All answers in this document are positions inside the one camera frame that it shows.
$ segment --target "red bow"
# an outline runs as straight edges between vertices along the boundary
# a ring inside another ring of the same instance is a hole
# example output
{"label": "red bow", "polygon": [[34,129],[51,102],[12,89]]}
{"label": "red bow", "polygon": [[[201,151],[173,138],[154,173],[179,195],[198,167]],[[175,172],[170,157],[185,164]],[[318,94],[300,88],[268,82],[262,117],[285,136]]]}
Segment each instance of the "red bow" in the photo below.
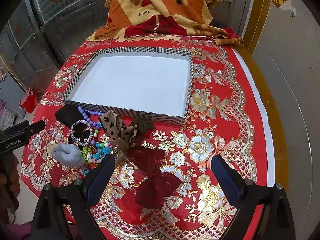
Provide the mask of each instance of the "red bow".
{"label": "red bow", "polygon": [[147,173],[148,179],[137,189],[135,202],[148,209],[162,209],[164,197],[170,197],[182,181],[174,174],[161,172],[164,150],[135,147],[128,150],[129,159]]}

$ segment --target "black and white striped border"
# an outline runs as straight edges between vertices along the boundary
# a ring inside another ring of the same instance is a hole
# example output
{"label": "black and white striped border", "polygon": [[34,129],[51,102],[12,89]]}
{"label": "black and white striped border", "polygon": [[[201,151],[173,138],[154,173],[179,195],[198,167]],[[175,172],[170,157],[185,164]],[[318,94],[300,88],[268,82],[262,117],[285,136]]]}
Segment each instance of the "black and white striped border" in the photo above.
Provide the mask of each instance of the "black and white striped border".
{"label": "black and white striped border", "polygon": [[[78,82],[81,74],[89,66],[89,64],[95,59],[95,57],[97,57],[99,54],[115,53],[115,52],[156,52],[156,53],[175,54],[175,55],[189,57],[190,75],[189,75],[188,94],[187,94],[186,108],[185,108],[184,116],[171,116],[171,115],[167,115],[167,114],[148,113],[148,112],[143,112],[143,111],[135,111],[132,109],[124,109],[124,108],[112,107],[112,106],[101,106],[101,105],[87,104],[87,103],[81,103],[81,102],[67,100],[72,89],[74,88],[74,86]],[[188,50],[157,48],[157,47],[119,47],[119,48],[110,48],[110,49],[99,49],[94,54],[92,54],[92,56],[88,59],[88,61],[81,68],[81,70],[71,80],[71,82],[67,86],[66,90],[62,94],[62,101],[65,104],[71,104],[74,106],[81,106],[84,109],[90,109],[92,111],[107,112],[109,110],[113,110],[117,114],[122,115],[122,116],[128,116],[128,117],[133,117],[133,118],[139,117],[139,118],[148,119],[148,120],[151,120],[154,122],[164,122],[164,123],[169,123],[169,124],[183,125],[185,122],[185,119],[187,117],[187,111],[188,111],[188,106],[189,106],[189,99],[190,99],[191,86],[192,86],[192,73],[193,73],[192,55],[191,55],[190,51],[188,51]]]}

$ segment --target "blue gripper pad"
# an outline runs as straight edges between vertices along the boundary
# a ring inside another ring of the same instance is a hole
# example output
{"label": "blue gripper pad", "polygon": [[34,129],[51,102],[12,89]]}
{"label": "blue gripper pad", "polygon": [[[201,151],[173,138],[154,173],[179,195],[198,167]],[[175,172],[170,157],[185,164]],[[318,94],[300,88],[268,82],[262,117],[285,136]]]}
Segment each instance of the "blue gripper pad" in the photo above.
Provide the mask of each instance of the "blue gripper pad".
{"label": "blue gripper pad", "polygon": [[89,171],[84,178],[84,185],[82,191],[87,198],[87,207],[95,206],[101,198],[113,171],[115,170],[116,163],[113,155],[108,154],[97,168]]}
{"label": "blue gripper pad", "polygon": [[211,170],[230,205],[239,208],[242,195],[241,181],[243,181],[240,174],[231,169],[220,155],[212,158]]}

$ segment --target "box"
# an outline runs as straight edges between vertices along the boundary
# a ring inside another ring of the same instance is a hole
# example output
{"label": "box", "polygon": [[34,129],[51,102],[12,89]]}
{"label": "box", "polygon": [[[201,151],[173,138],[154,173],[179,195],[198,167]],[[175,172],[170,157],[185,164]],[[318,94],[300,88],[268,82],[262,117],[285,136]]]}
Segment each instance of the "box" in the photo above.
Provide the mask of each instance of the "box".
{"label": "box", "polygon": [[97,50],[62,95],[92,111],[183,125],[192,85],[188,50],[120,47]]}

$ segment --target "red tablecloth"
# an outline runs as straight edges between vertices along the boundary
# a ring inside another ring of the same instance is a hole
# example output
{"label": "red tablecloth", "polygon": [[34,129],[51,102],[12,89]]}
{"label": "red tablecloth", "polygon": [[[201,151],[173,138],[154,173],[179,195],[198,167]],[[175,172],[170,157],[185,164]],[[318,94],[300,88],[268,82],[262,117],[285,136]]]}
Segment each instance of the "red tablecloth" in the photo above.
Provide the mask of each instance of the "red tablecloth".
{"label": "red tablecloth", "polygon": [[[144,209],[134,203],[136,188],[144,176],[132,165],[122,163],[99,204],[92,208],[92,214],[107,239],[217,239],[236,209],[228,204],[213,176],[210,157],[220,154],[244,178],[251,178],[259,185],[267,182],[261,114],[246,75],[228,46],[186,37],[181,40],[85,42],[57,73],[41,100],[33,121],[44,120],[46,128],[24,149],[22,180],[39,196],[48,182],[54,186],[68,185],[82,177],[83,170],[61,166],[51,157],[53,146],[66,142],[69,136],[69,129],[57,122],[54,114],[63,105],[61,95],[68,82],[93,52],[126,46],[179,48],[192,53],[194,83],[185,125],[155,123],[153,133],[141,142],[145,147],[167,151],[161,169],[175,174],[182,184],[165,200],[162,210]],[[108,94],[109,78],[112,77],[101,77],[96,89]],[[161,87],[154,87],[154,90],[159,94]],[[170,105],[175,93],[162,94],[158,100]],[[100,136],[107,140],[103,131]],[[259,212],[247,232],[248,238],[252,236],[258,216]]]}

